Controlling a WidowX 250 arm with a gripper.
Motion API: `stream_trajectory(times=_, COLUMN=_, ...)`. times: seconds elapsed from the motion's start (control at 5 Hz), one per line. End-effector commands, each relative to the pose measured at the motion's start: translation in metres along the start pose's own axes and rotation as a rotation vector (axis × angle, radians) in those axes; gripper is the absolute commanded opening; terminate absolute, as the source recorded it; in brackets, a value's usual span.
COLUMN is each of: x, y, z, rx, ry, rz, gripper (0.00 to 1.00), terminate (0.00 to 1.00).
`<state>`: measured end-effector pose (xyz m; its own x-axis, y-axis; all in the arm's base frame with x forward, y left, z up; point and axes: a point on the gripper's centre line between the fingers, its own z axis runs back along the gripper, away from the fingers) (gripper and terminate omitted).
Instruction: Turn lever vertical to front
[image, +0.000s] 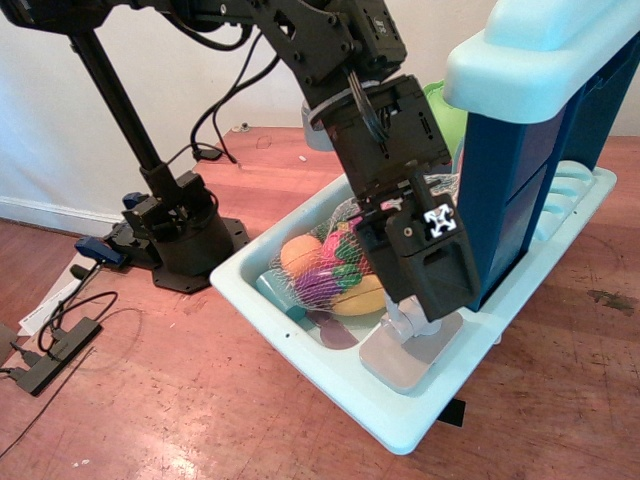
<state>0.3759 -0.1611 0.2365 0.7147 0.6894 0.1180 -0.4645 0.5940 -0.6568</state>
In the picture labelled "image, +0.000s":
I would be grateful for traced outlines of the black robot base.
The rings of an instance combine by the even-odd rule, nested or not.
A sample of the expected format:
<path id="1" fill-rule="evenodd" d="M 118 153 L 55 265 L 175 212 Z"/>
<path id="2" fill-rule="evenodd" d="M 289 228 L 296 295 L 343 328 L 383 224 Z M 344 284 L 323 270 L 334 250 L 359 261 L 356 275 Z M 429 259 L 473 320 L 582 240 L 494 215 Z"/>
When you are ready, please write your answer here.
<path id="1" fill-rule="evenodd" d="M 123 200 L 124 220 L 105 243 L 126 265 L 150 270 L 157 287 L 186 294 L 208 287 L 211 271 L 249 243 L 245 226 L 221 216 L 218 198 L 193 171 L 174 177 L 161 164 L 141 174 L 151 193 Z"/>

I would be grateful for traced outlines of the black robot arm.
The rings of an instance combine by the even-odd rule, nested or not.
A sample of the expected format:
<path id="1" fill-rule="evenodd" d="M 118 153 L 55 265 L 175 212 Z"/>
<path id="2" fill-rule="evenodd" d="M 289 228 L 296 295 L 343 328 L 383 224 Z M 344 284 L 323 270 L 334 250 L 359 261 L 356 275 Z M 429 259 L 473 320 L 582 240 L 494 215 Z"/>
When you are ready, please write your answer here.
<path id="1" fill-rule="evenodd" d="M 125 212 L 157 272 L 209 273 L 235 239 L 194 173 L 174 177 L 144 130 L 96 30 L 109 1 L 5 1 L 14 25 L 67 36 L 140 163 L 151 193 Z M 154 8 L 204 42 L 225 23 L 258 28 L 293 72 L 323 125 L 360 207 L 357 238 L 395 301 L 416 297 L 429 320 L 480 292 L 454 203 L 425 177 L 450 160 L 425 95 L 399 69 L 406 49 L 381 1 L 157 1 Z"/>

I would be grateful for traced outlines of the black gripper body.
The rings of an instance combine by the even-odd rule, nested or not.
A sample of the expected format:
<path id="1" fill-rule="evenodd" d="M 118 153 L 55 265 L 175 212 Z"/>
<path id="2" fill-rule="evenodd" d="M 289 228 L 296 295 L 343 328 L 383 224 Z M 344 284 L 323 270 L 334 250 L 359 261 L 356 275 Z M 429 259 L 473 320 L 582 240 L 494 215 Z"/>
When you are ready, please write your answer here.
<path id="1" fill-rule="evenodd" d="M 440 172 L 451 161 L 415 76 L 401 75 L 365 93 L 379 122 L 376 135 L 351 96 L 319 114 L 356 197 L 392 190 L 416 172 Z"/>

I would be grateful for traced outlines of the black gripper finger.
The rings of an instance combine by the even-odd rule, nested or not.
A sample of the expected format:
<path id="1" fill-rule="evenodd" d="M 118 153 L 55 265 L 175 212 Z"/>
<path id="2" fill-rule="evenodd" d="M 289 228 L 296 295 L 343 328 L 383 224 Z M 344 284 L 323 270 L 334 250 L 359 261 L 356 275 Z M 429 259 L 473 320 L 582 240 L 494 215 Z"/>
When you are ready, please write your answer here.
<path id="1" fill-rule="evenodd" d="M 387 233 L 392 214 L 364 201 L 357 201 L 360 221 L 356 234 L 365 256 L 394 303 L 400 302 L 400 268 Z"/>

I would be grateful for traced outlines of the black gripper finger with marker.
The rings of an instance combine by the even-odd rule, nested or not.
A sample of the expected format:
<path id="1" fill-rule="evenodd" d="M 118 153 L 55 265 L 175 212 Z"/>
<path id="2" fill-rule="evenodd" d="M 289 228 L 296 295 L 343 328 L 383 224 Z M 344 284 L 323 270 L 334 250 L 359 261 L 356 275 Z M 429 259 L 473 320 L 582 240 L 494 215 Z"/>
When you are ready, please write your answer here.
<path id="1" fill-rule="evenodd" d="M 383 285 L 394 302 L 414 295 L 426 318 L 438 320 L 475 300 L 481 283 L 451 196 L 434 196 L 421 174 L 409 186 L 401 210 L 386 221 L 395 263 Z"/>

